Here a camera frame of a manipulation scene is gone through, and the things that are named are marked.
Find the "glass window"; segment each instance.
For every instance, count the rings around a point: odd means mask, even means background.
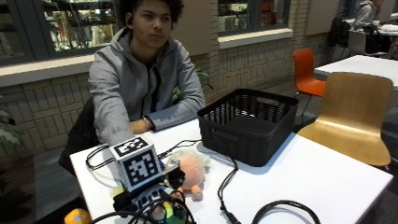
[[[393,12],[398,12],[398,1],[396,1],[394,10]]]
[[[291,0],[219,0],[219,34],[287,27],[289,5]]]
[[[56,51],[96,48],[110,43],[116,29],[112,2],[42,2]]]
[[[0,0],[0,65],[90,54],[108,45],[119,29],[115,1]]]
[[[0,0],[0,60],[26,56],[6,0]]]
[[[343,19],[356,18],[356,9],[361,1],[362,0],[340,0],[337,17],[341,17]]]

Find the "black and white pattern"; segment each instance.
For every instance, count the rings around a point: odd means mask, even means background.
[[[148,143],[140,138],[134,138],[130,141],[116,145],[115,151],[118,152],[119,156],[123,157],[127,154],[132,153],[134,151],[144,148],[148,146]]]
[[[130,184],[134,187],[152,177],[157,177],[161,170],[159,169],[153,151],[147,150],[134,158],[124,161],[126,174]]]

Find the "pink plush toy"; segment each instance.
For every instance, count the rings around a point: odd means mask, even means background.
[[[192,200],[201,201],[203,191],[200,185],[209,169],[211,157],[199,154],[195,150],[181,150],[171,156],[168,163],[171,161],[180,161],[180,168],[185,172],[185,180],[180,190],[191,190]]]

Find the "white table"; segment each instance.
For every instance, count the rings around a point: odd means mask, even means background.
[[[192,120],[159,133],[147,133],[159,153],[181,140],[200,139],[199,121]],[[228,223],[220,215],[217,190],[225,176],[233,170],[229,160],[201,143],[192,148],[205,152],[212,160],[211,172],[204,183],[204,200],[187,204],[199,224]],[[86,167],[86,157],[92,149],[71,156],[76,174],[92,217],[114,212],[112,187],[120,186],[114,163],[91,172]],[[111,157],[108,151],[100,153],[95,162]],[[317,213],[323,224],[352,224],[362,218],[385,190],[393,176],[316,142],[292,133],[284,145],[264,167],[251,167],[239,163],[239,172],[224,191],[224,200],[231,212],[243,224],[253,221],[257,210],[277,200],[295,200],[307,204]],[[277,209],[261,223],[313,223],[307,212],[291,207],[291,211]],[[127,223],[120,217],[100,223]]]
[[[333,72],[353,72],[388,77],[398,91],[398,61],[356,55],[343,61],[327,64],[313,70],[327,76]]]
[[[390,36],[390,43],[393,44],[393,43],[396,43],[396,41],[397,41],[397,37],[398,37],[398,32],[397,31],[394,31],[394,32],[392,32],[392,31],[384,31],[384,30],[378,30],[378,32],[380,32],[380,34],[381,35],[388,35],[388,36]],[[389,47],[389,58],[392,58],[392,56],[393,56],[393,54],[394,54],[394,47],[393,46],[390,46]]]

